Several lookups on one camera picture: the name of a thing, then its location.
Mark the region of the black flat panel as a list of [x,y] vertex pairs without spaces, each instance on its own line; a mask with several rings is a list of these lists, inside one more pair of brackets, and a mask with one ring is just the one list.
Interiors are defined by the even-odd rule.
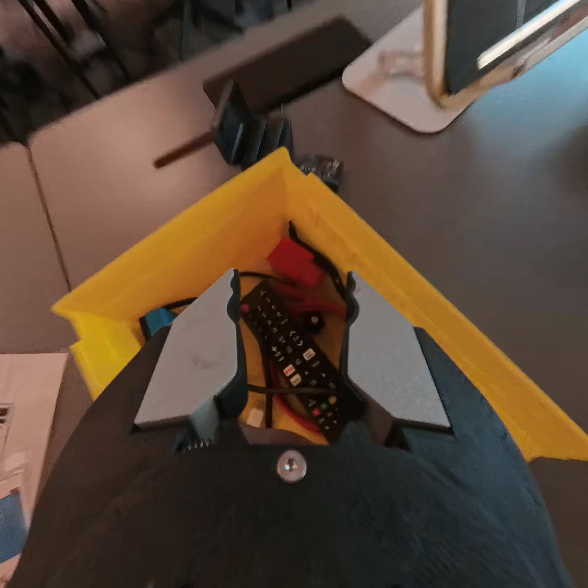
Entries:
[[232,81],[246,106],[265,114],[340,77],[370,46],[370,39],[348,19],[336,17],[206,79],[203,90],[218,106],[224,86]]

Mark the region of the yellow plastic bin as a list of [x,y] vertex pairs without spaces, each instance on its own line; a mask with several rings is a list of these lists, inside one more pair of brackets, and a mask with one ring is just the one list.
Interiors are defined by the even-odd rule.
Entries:
[[55,303],[95,400],[138,353],[138,318],[266,258],[288,221],[342,271],[358,271],[486,397],[523,457],[587,461],[587,434],[430,282],[285,149],[226,182]]

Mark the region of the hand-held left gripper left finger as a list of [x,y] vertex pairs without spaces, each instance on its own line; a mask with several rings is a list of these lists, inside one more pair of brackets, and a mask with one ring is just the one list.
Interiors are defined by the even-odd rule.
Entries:
[[240,275],[229,269],[171,323],[135,416],[137,430],[185,424],[211,442],[248,400]]

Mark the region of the black remote control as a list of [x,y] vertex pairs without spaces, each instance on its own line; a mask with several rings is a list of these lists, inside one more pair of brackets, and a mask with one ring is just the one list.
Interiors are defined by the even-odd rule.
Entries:
[[242,317],[273,375],[295,392],[318,432],[336,443],[349,417],[342,378],[310,331],[268,279],[241,300]]

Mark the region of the blue foam block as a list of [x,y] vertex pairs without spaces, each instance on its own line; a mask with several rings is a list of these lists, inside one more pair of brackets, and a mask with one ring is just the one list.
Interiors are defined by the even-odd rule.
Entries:
[[177,315],[172,309],[164,306],[141,316],[139,326],[145,342],[151,339],[159,330],[169,326]]

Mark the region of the black clamp device on table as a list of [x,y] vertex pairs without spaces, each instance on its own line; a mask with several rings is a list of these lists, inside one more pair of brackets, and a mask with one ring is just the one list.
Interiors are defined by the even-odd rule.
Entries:
[[224,161],[240,166],[254,117],[234,79],[225,83],[211,123],[213,143]]

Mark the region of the brown stick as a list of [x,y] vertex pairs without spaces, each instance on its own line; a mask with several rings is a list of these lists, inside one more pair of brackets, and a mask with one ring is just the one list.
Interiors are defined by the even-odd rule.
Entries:
[[155,169],[162,169],[168,165],[171,165],[180,159],[186,158],[189,155],[200,151],[202,148],[212,143],[213,140],[213,132],[211,130],[200,136],[196,136],[188,142],[156,158],[153,161],[153,167]]

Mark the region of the black office chair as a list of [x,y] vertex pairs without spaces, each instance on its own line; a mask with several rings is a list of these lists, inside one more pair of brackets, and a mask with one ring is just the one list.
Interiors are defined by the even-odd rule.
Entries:
[[1,1],[1,143],[134,80],[114,1]]

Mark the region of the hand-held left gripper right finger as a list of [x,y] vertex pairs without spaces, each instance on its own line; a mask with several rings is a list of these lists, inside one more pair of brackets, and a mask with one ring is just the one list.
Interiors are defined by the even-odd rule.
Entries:
[[346,283],[343,382],[364,401],[360,419],[372,441],[398,427],[448,433],[450,420],[411,322],[360,273]]

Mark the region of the red plastic connector block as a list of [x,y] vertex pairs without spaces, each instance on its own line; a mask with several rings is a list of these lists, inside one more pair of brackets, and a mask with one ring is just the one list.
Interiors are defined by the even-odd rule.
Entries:
[[325,271],[309,252],[290,237],[283,237],[267,257],[271,269],[300,288],[314,289],[325,279]]

